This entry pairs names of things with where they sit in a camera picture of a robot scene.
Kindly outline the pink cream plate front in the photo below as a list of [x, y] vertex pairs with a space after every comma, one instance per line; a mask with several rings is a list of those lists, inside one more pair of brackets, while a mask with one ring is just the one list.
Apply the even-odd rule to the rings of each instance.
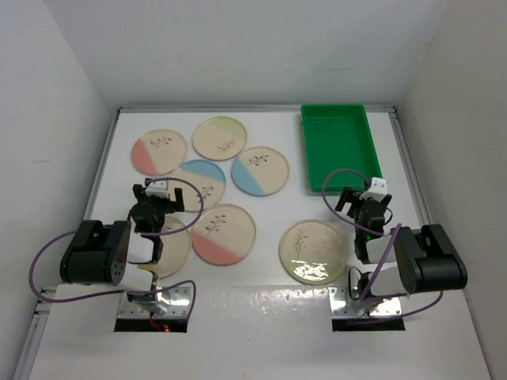
[[257, 228], [244, 208], [231, 203], [207, 209], [193, 226], [192, 244], [209, 264], [228, 266], [247, 257], [254, 246]]

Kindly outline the pale green cream plate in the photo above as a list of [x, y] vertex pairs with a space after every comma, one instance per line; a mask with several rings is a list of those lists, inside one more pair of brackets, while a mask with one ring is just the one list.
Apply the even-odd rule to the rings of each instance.
[[344, 234], [316, 219], [290, 226], [280, 238], [278, 252], [285, 271], [307, 285], [332, 283], [344, 272], [349, 258]]

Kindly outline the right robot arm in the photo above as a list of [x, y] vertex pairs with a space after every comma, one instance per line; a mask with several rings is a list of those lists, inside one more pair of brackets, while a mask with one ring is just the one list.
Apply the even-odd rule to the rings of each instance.
[[450, 237], [440, 224], [418, 230], [400, 226], [384, 230], [391, 195], [344, 188], [335, 207], [348, 203], [347, 215], [355, 227], [354, 249], [362, 264], [374, 264], [349, 288], [363, 303], [429, 292], [465, 288], [468, 273]]

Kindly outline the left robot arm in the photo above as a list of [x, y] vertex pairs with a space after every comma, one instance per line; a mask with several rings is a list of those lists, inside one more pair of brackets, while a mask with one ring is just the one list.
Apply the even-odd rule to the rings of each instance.
[[136, 203], [126, 219], [105, 225], [98, 220], [83, 221], [60, 262], [63, 282], [81, 285], [106, 284], [127, 294], [127, 300], [161, 316], [170, 308], [168, 291], [158, 289], [158, 275], [142, 269], [141, 264], [157, 264], [164, 249], [161, 233], [166, 216], [183, 212], [181, 188], [174, 189], [171, 199], [165, 181], [132, 188]]

